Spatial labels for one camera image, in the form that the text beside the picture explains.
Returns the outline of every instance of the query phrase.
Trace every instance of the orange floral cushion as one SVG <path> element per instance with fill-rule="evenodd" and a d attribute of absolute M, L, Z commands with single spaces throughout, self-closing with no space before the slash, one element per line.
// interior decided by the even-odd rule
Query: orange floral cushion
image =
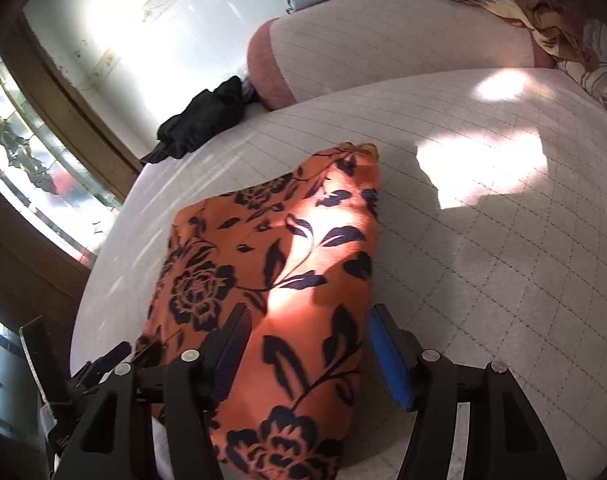
<path fill-rule="evenodd" d="M 360 383 L 376 159 L 371 144 L 340 144 L 174 219 L 138 348 L 160 341 L 168 363 L 198 348 L 235 305 L 251 307 L 230 396 L 207 419 L 219 460 L 253 478 L 337 472 Z"/>

